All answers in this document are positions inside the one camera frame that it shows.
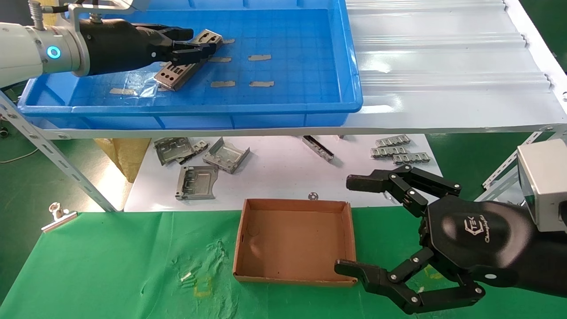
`metal bracket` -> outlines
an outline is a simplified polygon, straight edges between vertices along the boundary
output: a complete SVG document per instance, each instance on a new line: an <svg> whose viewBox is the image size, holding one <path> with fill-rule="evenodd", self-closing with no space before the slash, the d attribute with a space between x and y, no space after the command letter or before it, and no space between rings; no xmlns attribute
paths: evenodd
<svg viewBox="0 0 567 319"><path fill-rule="evenodd" d="M394 165L429 163L431 158L427 153L408 153L393 156Z"/></svg>
<svg viewBox="0 0 567 319"><path fill-rule="evenodd" d="M68 209L61 209L60 203L53 203L49 206L49 212L53 215L53 222L41 228L41 231L48 233L57 227L68 223L77 218L77 212L69 212Z"/></svg>
<svg viewBox="0 0 567 319"><path fill-rule="evenodd" d="M203 156L203 161L232 174L249 153L250 148L239 150L233 144L225 142L221 137Z"/></svg>
<svg viewBox="0 0 567 319"><path fill-rule="evenodd" d="M301 137L301 140L305 143L305 145L309 146L313 152L317 153L322 159L326 160L327 162L331 162L335 155L326 147L323 146L318 140L316 140L311 135L304 135Z"/></svg>
<svg viewBox="0 0 567 319"><path fill-rule="evenodd" d="M389 147L389 148L371 148L370 157L372 158L384 158L393 157L394 155L407 154L408 151L401 146Z"/></svg>
<svg viewBox="0 0 567 319"><path fill-rule="evenodd" d="M184 166L179 174L175 198L214 199L213 184L217 178L216 166Z"/></svg>
<svg viewBox="0 0 567 319"><path fill-rule="evenodd" d="M154 142L154 148L162 166L173 160L183 164L208 147L209 143L203 140L191 145L190 140L186 137L167 137Z"/></svg>
<svg viewBox="0 0 567 319"><path fill-rule="evenodd" d="M403 135L396 135L392 137L381 138L376 140L376 146L379 148L384 148L388 146L399 146L404 144L409 144L412 140L405 134Z"/></svg>

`cardboard box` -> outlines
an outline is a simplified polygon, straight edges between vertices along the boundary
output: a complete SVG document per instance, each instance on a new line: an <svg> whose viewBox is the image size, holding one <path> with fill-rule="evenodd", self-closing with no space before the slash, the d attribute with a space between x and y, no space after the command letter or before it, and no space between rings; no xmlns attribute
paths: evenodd
<svg viewBox="0 0 567 319"><path fill-rule="evenodd" d="M355 261L350 204L325 200L247 199L232 272L240 282L352 286L335 261Z"/></svg>

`metal rail part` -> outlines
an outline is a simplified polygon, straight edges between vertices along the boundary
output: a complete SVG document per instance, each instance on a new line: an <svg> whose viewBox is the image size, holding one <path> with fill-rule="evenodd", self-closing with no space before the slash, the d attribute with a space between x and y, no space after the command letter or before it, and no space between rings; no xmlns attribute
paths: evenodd
<svg viewBox="0 0 567 319"><path fill-rule="evenodd" d="M214 43L217 45L218 49L218 47L222 44L222 36L211 30L204 29L201 33L194 37L190 43ZM177 66L168 62L160 71L157 72L154 79L162 87L171 91L177 91L203 66L206 61L207 60L201 60L199 63Z"/></svg>
<svg viewBox="0 0 567 319"><path fill-rule="evenodd" d="M312 149L313 152L315 152L327 162L331 162L333 158L335 158L335 154L333 154L333 152L324 147L323 144L321 144L311 135L304 135L301 137L301 140L305 143L305 145L309 146L309 148Z"/></svg>

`metal clip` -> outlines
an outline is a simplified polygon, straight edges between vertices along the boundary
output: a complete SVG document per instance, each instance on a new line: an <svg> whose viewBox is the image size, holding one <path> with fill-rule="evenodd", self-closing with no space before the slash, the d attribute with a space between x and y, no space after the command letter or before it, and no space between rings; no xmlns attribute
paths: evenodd
<svg viewBox="0 0 567 319"><path fill-rule="evenodd" d="M431 158L427 153L408 153L393 156L394 165L429 163L429 161L431 161Z"/></svg>
<svg viewBox="0 0 567 319"><path fill-rule="evenodd" d="M53 215L53 222L41 228L41 231L44 233L50 232L51 230L74 220L78 216L75 211L69 212L68 209L61 209L60 203L53 203L48 209L51 215Z"/></svg>
<svg viewBox="0 0 567 319"><path fill-rule="evenodd" d="M387 146L399 146L409 144L411 141L412 140L410 140L407 135L403 134L376 140L376 146L378 146L379 148L384 148Z"/></svg>

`metal part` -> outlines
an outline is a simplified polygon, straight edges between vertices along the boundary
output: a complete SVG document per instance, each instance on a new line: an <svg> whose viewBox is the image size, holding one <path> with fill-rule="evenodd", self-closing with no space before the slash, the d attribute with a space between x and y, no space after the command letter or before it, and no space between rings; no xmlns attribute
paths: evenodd
<svg viewBox="0 0 567 319"><path fill-rule="evenodd" d="M53 215L53 222L41 228L44 233L50 232L57 227L68 223L77 218L77 212L69 212L68 209L62 209L60 203L53 203L48 208L49 212Z"/></svg>
<svg viewBox="0 0 567 319"><path fill-rule="evenodd" d="M384 148L387 146L398 146L409 144L412 140L405 134L397 135L392 137L381 138L380 140L376 140L376 146L379 148Z"/></svg>
<svg viewBox="0 0 567 319"><path fill-rule="evenodd" d="M252 87L271 87L274 86L274 81L252 81L250 82Z"/></svg>
<svg viewBox="0 0 567 319"><path fill-rule="evenodd" d="M186 137L162 138L154 142L154 148L162 166L176 158L193 154L191 142Z"/></svg>
<svg viewBox="0 0 567 319"><path fill-rule="evenodd" d="M190 140L186 137L162 138L154 142L154 148L162 166L173 160L183 164L208 147L209 143L203 140L195 145L191 145Z"/></svg>
<svg viewBox="0 0 567 319"><path fill-rule="evenodd" d="M250 148L245 151L239 150L233 144L225 142L221 137L203 156L203 161L232 174L249 153Z"/></svg>
<svg viewBox="0 0 567 319"><path fill-rule="evenodd" d="M175 198L214 199L213 184L217 181L216 166L183 166L177 182Z"/></svg>
<svg viewBox="0 0 567 319"><path fill-rule="evenodd" d="M213 81L211 82L211 87L233 87L236 85L236 81Z"/></svg>
<svg viewBox="0 0 567 319"><path fill-rule="evenodd" d="M136 91L133 89L118 89L117 87L113 87L110 89L110 94L136 95Z"/></svg>
<svg viewBox="0 0 567 319"><path fill-rule="evenodd" d="M214 33L211 30L203 30L201 33L196 35L191 44L203 44L203 43L215 43L218 47L222 44L222 36L218 33ZM199 63L178 65L175 66L173 63L168 62L157 74L154 79L162 87L165 87L171 91L177 91L189 80L195 72L197 72L206 60L202 60Z"/></svg>
<svg viewBox="0 0 567 319"><path fill-rule="evenodd" d="M427 153L408 153L393 156L394 165L429 163L429 161L431 161L431 158Z"/></svg>
<svg viewBox="0 0 567 319"><path fill-rule="evenodd" d="M272 58L271 54L256 54L253 56L248 56L249 61L266 61Z"/></svg>
<svg viewBox="0 0 567 319"><path fill-rule="evenodd" d="M200 140L199 142L197 142L197 144L193 144L191 145L191 148L193 149L193 153L189 154L183 158L176 158L175 160L183 165L185 164L187 161L189 161L191 158L201 154L204 150L206 150L207 148L209 148L209 143L205 142L204 140Z"/></svg>
<svg viewBox="0 0 567 319"><path fill-rule="evenodd" d="M371 148L370 149L370 157L372 158L384 158L384 157L392 157L398 154L407 154L408 151L405 150L402 146L392 146L389 148Z"/></svg>
<svg viewBox="0 0 567 319"><path fill-rule="evenodd" d="M301 137L301 140L309 146L317 155L321 156L322 159L326 160L327 162L331 162L335 155L333 152L328 150L326 147L323 146L318 140L316 140L311 135L304 135Z"/></svg>
<svg viewBox="0 0 567 319"><path fill-rule="evenodd" d="M45 31L43 25L43 12L41 12L41 3L35 0L28 1L29 13L32 15L33 28L39 31Z"/></svg>
<svg viewBox="0 0 567 319"><path fill-rule="evenodd" d="M209 58L209 62L223 62L223 63L227 63L232 61L231 57L210 57Z"/></svg>

